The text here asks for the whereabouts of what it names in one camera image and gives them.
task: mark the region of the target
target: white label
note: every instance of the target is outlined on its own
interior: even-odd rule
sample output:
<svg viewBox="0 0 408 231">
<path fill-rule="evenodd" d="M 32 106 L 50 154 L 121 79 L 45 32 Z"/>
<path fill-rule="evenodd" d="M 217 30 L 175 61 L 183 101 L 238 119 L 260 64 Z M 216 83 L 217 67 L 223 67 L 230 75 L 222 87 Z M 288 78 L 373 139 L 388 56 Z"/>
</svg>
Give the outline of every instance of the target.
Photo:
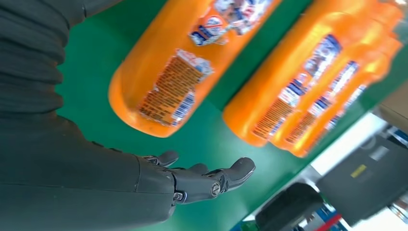
<svg viewBox="0 0 408 231">
<path fill-rule="evenodd" d="M 350 97 L 350 99 L 345 103 L 344 107 L 345 109 L 347 109 L 348 107 L 350 107 L 350 105 L 352 105 L 354 103 L 354 101 L 356 101 L 356 99 L 364 92 L 364 90 L 366 89 L 365 85 L 361 85 Z"/>
<path fill-rule="evenodd" d="M 341 51 L 341 46 L 333 35 L 328 35 L 318 45 L 313 53 L 313 57 L 306 61 L 304 69 L 313 77 L 309 84 L 312 87 L 330 66 Z"/>
<path fill-rule="evenodd" d="M 331 97 L 334 97 L 337 93 L 339 93 L 357 71 L 358 64 L 354 61 L 349 62 L 346 68 L 341 71 L 339 76 L 331 84 Z"/>
<path fill-rule="evenodd" d="M 190 91 L 184 98 L 184 100 L 181 102 L 177 110 L 174 112 L 174 114 L 171 116 L 173 119 L 176 120 L 174 123 L 178 124 L 181 120 L 184 119 L 184 117 L 186 117 L 187 113 L 191 110 L 192 106 L 194 105 L 194 102 L 195 102 L 194 92 Z"/>
</svg>

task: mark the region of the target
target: orange bottle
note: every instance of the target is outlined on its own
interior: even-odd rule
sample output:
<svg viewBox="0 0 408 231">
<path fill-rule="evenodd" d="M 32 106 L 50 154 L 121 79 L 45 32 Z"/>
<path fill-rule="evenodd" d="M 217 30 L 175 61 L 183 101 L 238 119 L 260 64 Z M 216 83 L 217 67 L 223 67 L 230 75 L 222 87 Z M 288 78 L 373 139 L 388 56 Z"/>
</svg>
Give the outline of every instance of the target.
<svg viewBox="0 0 408 231">
<path fill-rule="evenodd" d="M 370 61 L 373 55 L 371 51 L 381 46 L 384 34 L 390 34 L 404 17 L 398 7 L 389 3 L 378 3 L 373 13 L 373 20 L 368 24 L 364 38 L 344 49 L 332 68 L 299 102 L 296 111 L 285 118 L 285 122 L 270 140 L 275 146 L 290 150 L 303 133 L 314 125 L 317 118 L 338 101 L 339 92 L 347 86 L 359 67 Z"/>
<path fill-rule="evenodd" d="M 304 157 L 317 142 L 344 115 L 348 107 L 364 92 L 367 86 L 383 79 L 389 72 L 393 57 L 402 48 L 395 34 L 385 37 L 376 51 L 366 55 L 368 62 L 363 63 L 354 78 L 344 87 L 337 97 L 337 102 L 331 105 L 315 123 L 308 127 L 302 137 L 289 150 L 298 157 Z"/>
<path fill-rule="evenodd" d="M 281 0 L 168 0 L 116 71 L 109 101 L 133 128 L 176 132 Z"/>
<path fill-rule="evenodd" d="M 376 0 L 316 0 L 224 110 L 242 140 L 264 146 L 342 50 L 360 40 Z"/>
</svg>

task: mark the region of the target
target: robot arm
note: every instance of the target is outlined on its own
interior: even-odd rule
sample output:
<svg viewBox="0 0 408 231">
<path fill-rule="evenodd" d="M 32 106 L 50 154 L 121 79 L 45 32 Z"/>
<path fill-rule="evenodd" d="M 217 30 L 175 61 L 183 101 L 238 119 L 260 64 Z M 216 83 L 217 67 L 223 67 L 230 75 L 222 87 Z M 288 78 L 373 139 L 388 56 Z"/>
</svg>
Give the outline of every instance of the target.
<svg viewBox="0 0 408 231">
<path fill-rule="evenodd" d="M 0 0 L 2 231 L 130 230 L 168 219 L 177 204 L 216 198 L 255 166 L 169 169 L 178 156 L 139 157 L 88 142 L 57 116 L 54 86 L 71 27 L 119 0 Z"/>
</svg>

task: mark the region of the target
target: product label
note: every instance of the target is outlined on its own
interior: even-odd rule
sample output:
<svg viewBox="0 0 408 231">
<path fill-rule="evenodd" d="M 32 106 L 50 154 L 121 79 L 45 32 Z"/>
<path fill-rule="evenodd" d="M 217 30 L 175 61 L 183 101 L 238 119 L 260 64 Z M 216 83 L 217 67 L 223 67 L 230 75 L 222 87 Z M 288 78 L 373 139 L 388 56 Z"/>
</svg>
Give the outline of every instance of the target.
<svg viewBox="0 0 408 231">
<path fill-rule="evenodd" d="M 300 123 L 295 127 L 295 129 L 293 129 L 286 140 L 294 143 L 301 138 L 307 129 L 315 123 L 316 119 L 321 116 L 329 106 L 331 106 L 335 96 L 347 85 L 348 81 L 357 71 L 358 64 L 354 61 L 350 61 L 340 72 L 339 76 L 332 82 L 329 89 L 323 93 L 323 96 L 316 100 L 308 109 L 305 117 L 302 118 Z"/>
<path fill-rule="evenodd" d="M 333 64 L 341 50 L 342 47 L 333 35 L 328 35 L 323 39 L 303 67 L 309 74 L 308 88 L 316 84 L 326 69 Z"/>
<path fill-rule="evenodd" d="M 291 112 L 292 107 L 286 102 L 280 99 L 276 100 L 265 116 L 257 123 L 253 133 L 266 140 L 271 138 L 281 128 L 285 118 Z"/>
<path fill-rule="evenodd" d="M 329 101 L 320 97 L 316 100 L 312 107 L 307 111 L 306 115 L 301 119 L 299 124 L 293 129 L 288 138 L 287 142 L 295 143 L 299 138 L 302 137 L 303 133 L 316 121 L 316 119 L 329 107 Z"/>
<path fill-rule="evenodd" d="M 330 90 L 327 92 L 327 94 L 330 95 L 331 98 L 334 98 L 335 95 L 343 90 L 350 79 L 356 74 L 358 68 L 359 66 L 356 62 L 350 61 L 345 69 L 343 69 L 339 76 L 332 82 L 330 85 Z"/>
<path fill-rule="evenodd" d="M 195 103 L 195 86 L 213 73 L 210 62 L 177 50 L 138 111 L 166 126 L 176 126 Z"/>
<path fill-rule="evenodd" d="M 351 95 L 350 99 L 345 103 L 344 109 L 347 110 L 347 108 L 357 100 L 357 98 L 364 92 L 366 88 L 367 86 L 365 85 L 361 85 L 360 87 L 358 87 L 357 90 Z"/>
<path fill-rule="evenodd" d="M 197 46 L 228 42 L 225 34 L 243 35 L 257 26 L 273 0 L 214 0 L 190 37 Z"/>
<path fill-rule="evenodd" d="M 315 48 L 312 57 L 305 62 L 297 76 L 280 92 L 278 99 L 256 125 L 253 133 L 263 139 L 269 139 L 273 136 L 281 127 L 280 122 L 285 121 L 286 117 L 293 112 L 302 96 L 333 63 L 341 49 L 339 42 L 333 35 L 326 36 Z M 320 101 L 315 103 L 314 114 L 321 114 L 329 105 L 326 98 L 322 97 Z"/>
<path fill-rule="evenodd" d="M 342 116 L 343 116 L 343 112 L 340 112 L 340 113 L 338 113 L 333 119 L 331 119 L 331 120 L 327 123 L 327 125 L 326 125 L 326 127 L 325 127 L 326 131 L 332 130 L 332 129 L 337 125 L 337 122 L 339 122 L 339 120 L 340 120 L 340 118 L 341 118 Z"/>
</svg>

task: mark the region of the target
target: robotic hand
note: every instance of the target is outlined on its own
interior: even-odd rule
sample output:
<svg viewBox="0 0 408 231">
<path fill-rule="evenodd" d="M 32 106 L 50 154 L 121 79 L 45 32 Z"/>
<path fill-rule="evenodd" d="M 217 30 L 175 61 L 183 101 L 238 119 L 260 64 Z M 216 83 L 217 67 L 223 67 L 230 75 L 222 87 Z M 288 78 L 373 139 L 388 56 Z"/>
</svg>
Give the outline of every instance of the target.
<svg viewBox="0 0 408 231">
<path fill-rule="evenodd" d="M 178 154 L 173 151 L 165 152 L 159 157 L 144 157 L 151 164 L 171 173 L 174 181 L 173 205 L 217 198 L 222 193 L 240 187 L 255 170 L 254 162 L 247 157 L 240 158 L 230 168 L 211 172 L 204 164 L 196 164 L 188 169 L 168 169 L 178 158 Z"/>
</svg>

